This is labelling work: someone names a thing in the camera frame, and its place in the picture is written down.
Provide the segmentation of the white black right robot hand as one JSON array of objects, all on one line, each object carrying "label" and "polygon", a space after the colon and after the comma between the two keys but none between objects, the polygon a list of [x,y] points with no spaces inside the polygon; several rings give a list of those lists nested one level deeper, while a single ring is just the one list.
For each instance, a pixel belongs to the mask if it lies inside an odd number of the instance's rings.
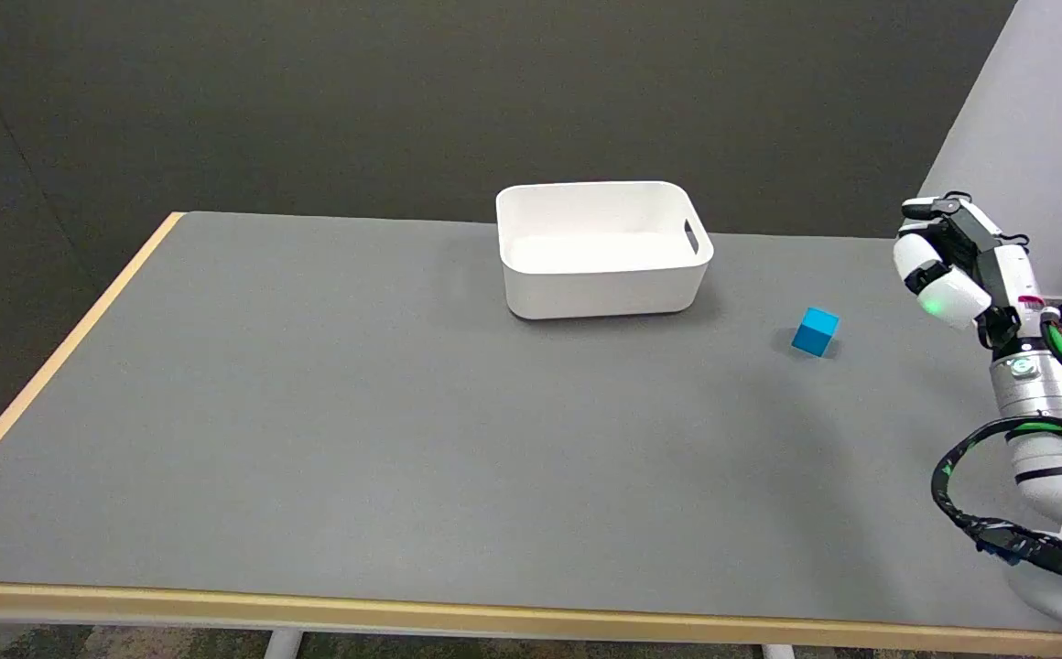
[{"label": "white black right robot hand", "polygon": [[1028,236],[1005,233],[965,192],[905,200],[901,214],[894,265],[926,313],[973,327],[995,359],[1046,348],[1043,320],[1062,309],[1042,295]]}]

